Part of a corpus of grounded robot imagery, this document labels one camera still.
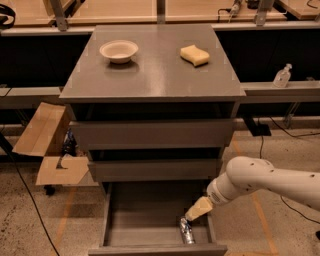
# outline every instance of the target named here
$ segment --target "drawer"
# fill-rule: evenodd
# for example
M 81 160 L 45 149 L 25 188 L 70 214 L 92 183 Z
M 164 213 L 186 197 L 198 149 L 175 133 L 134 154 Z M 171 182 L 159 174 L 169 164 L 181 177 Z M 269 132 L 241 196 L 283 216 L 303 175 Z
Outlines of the drawer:
M 231 117 L 234 107 L 233 101 L 71 104 L 78 121 L 219 119 Z
M 83 150 L 224 147 L 232 136 L 232 120 L 153 120 L 71 122 Z
M 95 181 L 208 179 L 221 166 L 220 148 L 91 150 Z
M 146 161 L 90 162 L 89 170 L 96 182 L 195 180 L 217 176 L 216 159 L 180 159 Z
M 196 244 L 183 243 L 178 219 L 204 191 L 204 182 L 103 183 L 105 220 L 98 249 L 89 255 L 224 255 L 210 215 L 193 221 Z

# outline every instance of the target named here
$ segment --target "open drawer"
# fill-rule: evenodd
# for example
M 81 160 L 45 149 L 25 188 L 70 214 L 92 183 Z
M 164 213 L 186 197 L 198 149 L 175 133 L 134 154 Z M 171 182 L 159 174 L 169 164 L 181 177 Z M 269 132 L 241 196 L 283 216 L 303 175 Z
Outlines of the open drawer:
M 183 243 L 178 219 L 203 193 L 203 181 L 102 183 L 106 192 L 104 232 L 89 255 L 224 255 L 211 216 L 192 223 L 196 244 Z
M 88 167 L 96 182 L 195 180 L 214 178 L 217 159 L 167 159 L 149 161 L 90 162 Z

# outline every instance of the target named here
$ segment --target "white bottle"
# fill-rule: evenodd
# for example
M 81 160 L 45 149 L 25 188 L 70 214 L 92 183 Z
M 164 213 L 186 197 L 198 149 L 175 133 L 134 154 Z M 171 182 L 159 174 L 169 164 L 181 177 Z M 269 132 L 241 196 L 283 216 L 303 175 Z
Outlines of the white bottle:
M 287 86 L 287 83 L 291 77 L 290 69 L 292 69 L 291 64 L 286 64 L 284 69 L 281 69 L 276 77 L 273 80 L 273 84 L 279 88 L 285 88 Z

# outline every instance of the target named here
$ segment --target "drawer front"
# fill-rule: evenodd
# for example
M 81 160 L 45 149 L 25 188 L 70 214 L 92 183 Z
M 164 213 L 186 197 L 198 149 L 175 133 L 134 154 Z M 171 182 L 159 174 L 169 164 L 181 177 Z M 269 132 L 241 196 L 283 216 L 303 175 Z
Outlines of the drawer front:
M 210 214 L 193 221 L 196 244 L 185 245 L 178 219 L 205 189 L 201 181 L 117 182 L 103 184 L 105 226 L 101 247 L 89 255 L 220 256 Z
M 71 122 L 83 150 L 224 147 L 232 120 Z
M 148 180 L 207 180 L 217 173 L 215 159 L 90 162 L 96 182 Z

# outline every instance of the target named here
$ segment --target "cardboard box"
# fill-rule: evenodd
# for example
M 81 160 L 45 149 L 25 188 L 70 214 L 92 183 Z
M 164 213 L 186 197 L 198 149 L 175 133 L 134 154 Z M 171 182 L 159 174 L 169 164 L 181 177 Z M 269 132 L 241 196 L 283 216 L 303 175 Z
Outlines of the cardboard box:
M 14 146 L 15 153 L 44 157 L 36 185 L 95 185 L 87 184 L 87 157 L 61 157 L 69 122 L 65 106 L 41 103 Z

